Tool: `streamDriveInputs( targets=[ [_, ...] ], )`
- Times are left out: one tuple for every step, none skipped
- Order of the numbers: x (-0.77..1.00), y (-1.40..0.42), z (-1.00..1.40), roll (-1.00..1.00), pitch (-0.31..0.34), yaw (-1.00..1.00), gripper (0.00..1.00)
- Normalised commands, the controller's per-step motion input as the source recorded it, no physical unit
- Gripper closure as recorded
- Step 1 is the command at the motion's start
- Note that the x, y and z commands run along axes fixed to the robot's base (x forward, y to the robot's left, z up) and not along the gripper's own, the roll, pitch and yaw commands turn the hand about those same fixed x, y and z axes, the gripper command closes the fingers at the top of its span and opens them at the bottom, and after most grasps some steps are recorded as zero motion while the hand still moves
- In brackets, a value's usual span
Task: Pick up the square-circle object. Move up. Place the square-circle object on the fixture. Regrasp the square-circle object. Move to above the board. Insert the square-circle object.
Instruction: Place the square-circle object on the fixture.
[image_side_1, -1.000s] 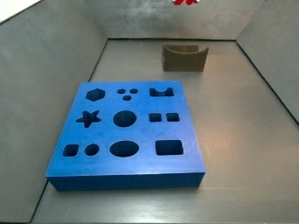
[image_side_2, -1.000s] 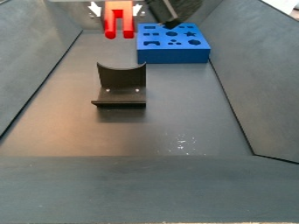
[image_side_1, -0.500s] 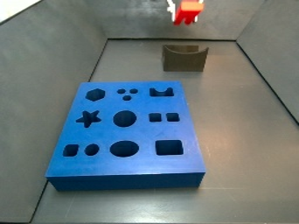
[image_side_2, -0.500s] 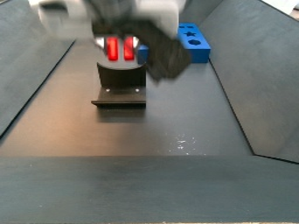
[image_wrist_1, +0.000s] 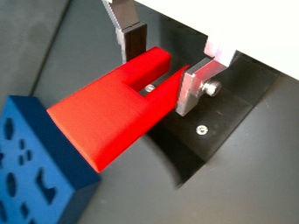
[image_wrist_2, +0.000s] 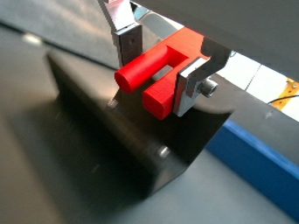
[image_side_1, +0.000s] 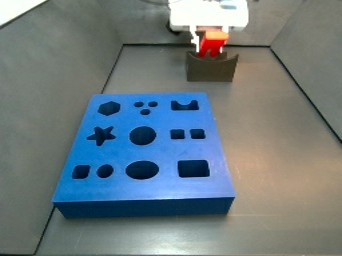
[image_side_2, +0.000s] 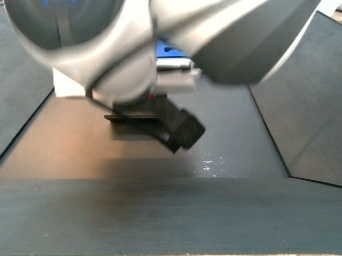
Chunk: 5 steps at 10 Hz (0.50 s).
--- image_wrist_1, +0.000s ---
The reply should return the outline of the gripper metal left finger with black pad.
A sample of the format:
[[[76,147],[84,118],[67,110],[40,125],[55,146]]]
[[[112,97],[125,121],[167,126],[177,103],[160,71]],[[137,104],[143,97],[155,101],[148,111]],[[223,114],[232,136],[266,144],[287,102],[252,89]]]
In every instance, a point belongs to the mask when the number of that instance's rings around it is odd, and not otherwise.
[[[116,28],[123,62],[145,52],[147,24],[139,20],[135,0],[101,0]]]

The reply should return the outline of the gripper metal right finger with screw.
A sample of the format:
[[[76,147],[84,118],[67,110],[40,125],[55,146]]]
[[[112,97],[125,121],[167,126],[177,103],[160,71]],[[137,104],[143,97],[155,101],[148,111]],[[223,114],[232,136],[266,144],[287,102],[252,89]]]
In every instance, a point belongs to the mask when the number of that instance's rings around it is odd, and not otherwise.
[[[208,40],[205,57],[183,73],[176,113],[185,116],[199,103],[200,97],[213,96],[220,91],[220,83],[211,78],[223,72],[236,58],[236,49],[228,43]]]

